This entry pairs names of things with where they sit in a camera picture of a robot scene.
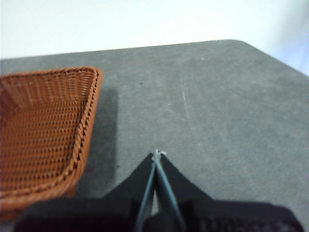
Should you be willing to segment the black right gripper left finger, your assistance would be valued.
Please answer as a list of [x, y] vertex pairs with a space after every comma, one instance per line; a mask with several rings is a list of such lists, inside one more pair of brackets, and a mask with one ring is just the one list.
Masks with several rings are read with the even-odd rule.
[[122, 183], [104, 196], [109, 232], [141, 232], [150, 215], [155, 188], [155, 162], [149, 153]]

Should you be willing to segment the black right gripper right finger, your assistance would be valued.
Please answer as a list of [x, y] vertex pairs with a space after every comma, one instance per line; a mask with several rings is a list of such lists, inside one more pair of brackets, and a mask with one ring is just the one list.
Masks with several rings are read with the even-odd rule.
[[187, 179], [163, 153], [156, 154], [156, 191], [159, 209], [172, 219], [175, 230], [199, 231], [194, 203], [213, 199]]

